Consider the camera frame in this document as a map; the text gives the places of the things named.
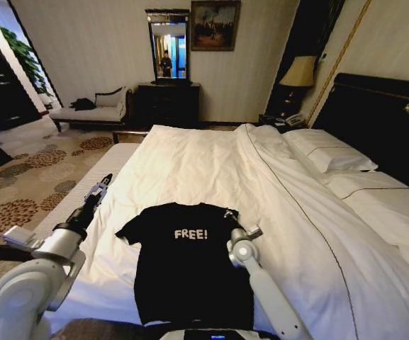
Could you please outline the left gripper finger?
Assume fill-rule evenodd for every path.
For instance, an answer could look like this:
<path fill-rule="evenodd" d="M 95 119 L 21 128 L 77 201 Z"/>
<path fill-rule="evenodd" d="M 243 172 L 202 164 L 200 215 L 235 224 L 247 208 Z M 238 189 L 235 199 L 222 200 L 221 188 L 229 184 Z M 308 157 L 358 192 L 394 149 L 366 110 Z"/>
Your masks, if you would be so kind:
<path fill-rule="evenodd" d="M 110 185 L 112 178 L 113 174 L 108 174 L 99 182 L 99 192 L 97 193 L 97 195 L 99 196 L 100 200 L 102 200 L 106 195 L 108 186 Z"/>
<path fill-rule="evenodd" d="M 99 202 L 101 199 L 102 184 L 96 183 L 84 196 L 84 202 Z"/>

